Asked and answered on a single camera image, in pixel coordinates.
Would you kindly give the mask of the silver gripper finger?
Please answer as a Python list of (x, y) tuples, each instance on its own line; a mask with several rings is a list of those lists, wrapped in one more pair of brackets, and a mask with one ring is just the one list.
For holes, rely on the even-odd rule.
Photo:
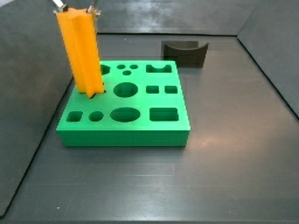
[(58, 6), (58, 12), (64, 12), (68, 10), (68, 5), (62, 0), (52, 0)]
[(92, 0), (91, 6), (88, 7), (88, 13), (99, 17), (102, 15), (102, 10), (98, 9), (99, 0)]

